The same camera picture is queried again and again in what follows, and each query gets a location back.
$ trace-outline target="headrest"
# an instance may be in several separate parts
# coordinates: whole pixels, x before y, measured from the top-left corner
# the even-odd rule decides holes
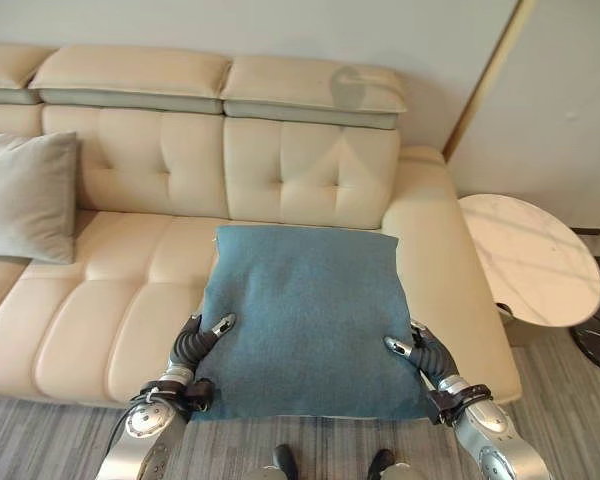
[[[406,111],[393,70],[300,58],[236,57],[221,97],[232,117],[383,129]]]
[[[51,55],[30,88],[51,104],[221,113],[229,64],[181,49],[73,45]]]
[[[39,103],[38,95],[27,90],[27,83],[52,51],[34,45],[0,43],[0,103]]]

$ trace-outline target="gray pillow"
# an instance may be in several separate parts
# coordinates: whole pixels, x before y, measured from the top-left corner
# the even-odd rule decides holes
[[[216,383],[196,418],[422,417],[422,381],[388,352],[408,334],[398,240],[336,228],[224,226],[203,328],[237,323],[202,362]]]
[[[73,261],[75,133],[0,134],[0,255]]]

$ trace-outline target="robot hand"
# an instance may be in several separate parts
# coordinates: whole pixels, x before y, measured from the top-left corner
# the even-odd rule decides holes
[[[229,314],[209,331],[200,331],[201,315],[192,315],[169,354],[162,376],[147,383],[113,428],[96,480],[160,480],[171,451],[180,443],[195,411],[206,410],[213,383],[193,384],[195,371],[236,320]],[[123,427],[119,439],[113,440]]]
[[[449,350],[425,326],[411,322],[413,346],[385,337],[387,348],[405,357],[434,386],[427,397],[432,423],[452,426],[488,480],[551,480],[538,453],[518,434],[484,385],[470,386]]]
[[[437,390],[443,390],[440,384],[458,375],[458,367],[451,353],[428,328],[414,320],[411,321],[411,336],[413,346],[391,337],[384,337],[384,343],[389,350],[409,360]]]

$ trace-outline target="round table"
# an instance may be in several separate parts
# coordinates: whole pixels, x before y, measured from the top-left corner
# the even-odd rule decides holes
[[[600,270],[566,225],[530,203],[504,195],[460,200],[471,237],[511,345],[544,329],[584,322],[600,305]]]

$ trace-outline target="sofa armrest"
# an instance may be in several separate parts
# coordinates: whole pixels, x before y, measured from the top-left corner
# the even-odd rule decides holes
[[[507,337],[436,150],[402,150],[382,232],[400,239],[398,275],[412,317],[447,345],[468,382],[486,384],[501,403],[519,398]]]

